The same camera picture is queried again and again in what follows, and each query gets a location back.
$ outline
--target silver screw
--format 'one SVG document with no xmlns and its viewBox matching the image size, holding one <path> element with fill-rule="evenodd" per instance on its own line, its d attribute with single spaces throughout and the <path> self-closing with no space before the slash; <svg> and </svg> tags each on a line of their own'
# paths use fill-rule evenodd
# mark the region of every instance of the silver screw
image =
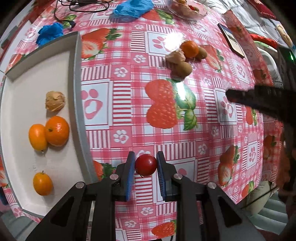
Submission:
<svg viewBox="0 0 296 241">
<path fill-rule="evenodd" d="M 78 182 L 78 183 L 76 183 L 75 187 L 77 187 L 77 188 L 83 188 L 84 187 L 84 183 L 83 182 Z"/>
<path fill-rule="evenodd" d="M 175 173 L 175 174 L 174 174 L 174 178 L 175 178 L 175 179 L 180 180 L 180 179 L 182 179 L 182 177 L 183 177 L 182 174 L 179 174 L 179 173 Z"/>
<path fill-rule="evenodd" d="M 117 180 L 118 178 L 119 178 L 119 176 L 117 174 L 111 174 L 110 175 L 111 180 Z"/>
<path fill-rule="evenodd" d="M 216 183 L 214 183 L 214 182 L 209 182 L 209 183 L 207 184 L 207 186 L 208 186 L 209 188 L 212 188 L 212 189 L 215 189 L 215 188 L 217 187 Z"/>
</svg>

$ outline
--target cardboard tray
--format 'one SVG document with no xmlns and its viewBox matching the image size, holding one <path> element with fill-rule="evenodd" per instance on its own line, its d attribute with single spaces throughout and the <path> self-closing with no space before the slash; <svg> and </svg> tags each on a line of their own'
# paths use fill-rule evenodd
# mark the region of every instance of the cardboard tray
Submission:
<svg viewBox="0 0 296 241">
<path fill-rule="evenodd" d="M 60 91 L 66 105 L 58 113 L 45 109 L 48 91 Z M 45 125 L 59 115 L 70 125 L 67 144 L 49 146 L 42 154 L 30 145 L 29 128 Z M 81 100 L 81 39 L 73 32 L 43 45 L 12 67 L 5 76 L 0 102 L 1 157 L 6 175 L 21 208 L 45 216 L 76 183 L 97 182 L 86 137 Z M 54 185 L 52 194 L 38 195 L 35 173 L 44 171 Z"/>
</svg>

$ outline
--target red fabric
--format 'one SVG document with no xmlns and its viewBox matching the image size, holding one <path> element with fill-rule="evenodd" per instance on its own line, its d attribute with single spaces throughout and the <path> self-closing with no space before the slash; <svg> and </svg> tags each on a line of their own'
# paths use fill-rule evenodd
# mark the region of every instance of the red fabric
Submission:
<svg viewBox="0 0 296 241">
<path fill-rule="evenodd" d="M 262 43 L 265 43 L 265 44 L 267 44 L 267 45 L 269 45 L 269 46 L 271 46 L 271 47 L 273 47 L 273 48 L 275 48 L 275 49 L 277 49 L 277 47 L 278 47 L 278 43 L 275 41 L 275 40 L 273 40 L 273 39 L 269 39 L 269 38 L 266 38 L 266 37 L 262 37 L 262 36 L 260 36 L 260 35 L 257 35 L 257 34 L 250 34 L 251 35 L 251 37 L 252 37 L 252 39 L 254 40 L 254 41 L 259 41 L 259 42 L 262 42 Z"/>
<path fill-rule="evenodd" d="M 254 8 L 257 9 L 259 13 L 265 18 L 272 18 L 276 20 L 276 16 L 274 13 L 267 7 L 265 6 L 261 1 L 259 0 L 248 0 L 250 4 L 253 5 Z"/>
</svg>

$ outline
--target bowl of fruit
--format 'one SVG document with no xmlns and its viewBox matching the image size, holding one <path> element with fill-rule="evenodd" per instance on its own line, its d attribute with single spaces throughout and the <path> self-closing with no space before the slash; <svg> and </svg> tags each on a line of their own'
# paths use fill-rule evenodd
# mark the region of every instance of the bowl of fruit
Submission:
<svg viewBox="0 0 296 241">
<path fill-rule="evenodd" d="M 187 20 L 197 21 L 207 15 L 205 6 L 194 0 L 165 0 L 165 3 L 173 14 Z"/>
</svg>

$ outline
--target dried physalis husk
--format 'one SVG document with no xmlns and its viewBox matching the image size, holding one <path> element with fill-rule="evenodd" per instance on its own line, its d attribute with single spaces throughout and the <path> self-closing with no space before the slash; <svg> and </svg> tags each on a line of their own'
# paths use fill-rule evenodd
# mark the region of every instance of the dried physalis husk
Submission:
<svg viewBox="0 0 296 241">
<path fill-rule="evenodd" d="M 178 64 L 185 61 L 185 55 L 181 49 L 177 49 L 165 56 L 165 59 L 171 63 Z"/>
<path fill-rule="evenodd" d="M 62 109 L 66 104 L 65 96 L 59 91 L 50 91 L 46 93 L 45 108 L 50 111 Z"/>
</svg>

